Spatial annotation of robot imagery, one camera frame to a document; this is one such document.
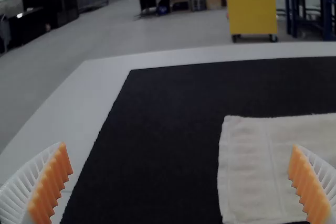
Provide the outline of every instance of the yellow cabinet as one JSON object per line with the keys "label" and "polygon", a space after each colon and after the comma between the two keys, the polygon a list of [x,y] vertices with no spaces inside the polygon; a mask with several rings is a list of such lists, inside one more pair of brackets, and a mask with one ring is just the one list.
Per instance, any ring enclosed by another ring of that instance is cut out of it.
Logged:
{"label": "yellow cabinet", "polygon": [[278,33],[276,0],[227,0],[227,9],[232,35]]}

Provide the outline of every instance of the wooden workbench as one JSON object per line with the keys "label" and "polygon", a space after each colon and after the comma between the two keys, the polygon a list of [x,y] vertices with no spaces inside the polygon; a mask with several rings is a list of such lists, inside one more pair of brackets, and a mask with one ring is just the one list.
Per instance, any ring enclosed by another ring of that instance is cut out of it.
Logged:
{"label": "wooden workbench", "polygon": [[[335,4],[335,0],[320,0],[321,6],[321,20],[307,20],[306,13],[306,0],[285,0],[286,5],[286,30],[287,34],[291,34],[294,38],[297,37],[298,25],[311,24],[322,30],[323,40],[330,41],[336,40],[336,29],[332,31],[332,5]],[[303,14],[300,14],[300,7],[302,6]]]}

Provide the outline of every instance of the gray floor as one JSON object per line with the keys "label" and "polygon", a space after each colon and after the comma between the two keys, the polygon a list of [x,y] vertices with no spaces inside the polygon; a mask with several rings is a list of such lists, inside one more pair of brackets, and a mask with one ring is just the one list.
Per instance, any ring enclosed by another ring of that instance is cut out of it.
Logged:
{"label": "gray floor", "polygon": [[[225,10],[135,20],[138,12],[137,1],[116,0],[0,57],[0,152],[87,59],[232,43]],[[292,41],[284,27],[280,22],[280,41]]]}

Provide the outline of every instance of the black carpet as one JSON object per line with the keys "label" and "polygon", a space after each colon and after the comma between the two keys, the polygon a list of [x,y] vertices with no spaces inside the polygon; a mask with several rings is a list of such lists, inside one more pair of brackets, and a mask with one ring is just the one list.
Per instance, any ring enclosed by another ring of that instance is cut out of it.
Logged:
{"label": "black carpet", "polygon": [[336,58],[133,70],[61,223],[222,223],[224,117],[328,112],[336,112]]}

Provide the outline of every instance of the folded towel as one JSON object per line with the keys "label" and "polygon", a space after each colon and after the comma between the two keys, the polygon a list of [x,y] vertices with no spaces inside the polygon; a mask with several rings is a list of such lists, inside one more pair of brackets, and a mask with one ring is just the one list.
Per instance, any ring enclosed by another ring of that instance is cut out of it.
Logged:
{"label": "folded towel", "polygon": [[220,139],[217,187],[225,224],[306,219],[287,175],[293,144],[336,167],[336,114],[272,119],[227,116]]}

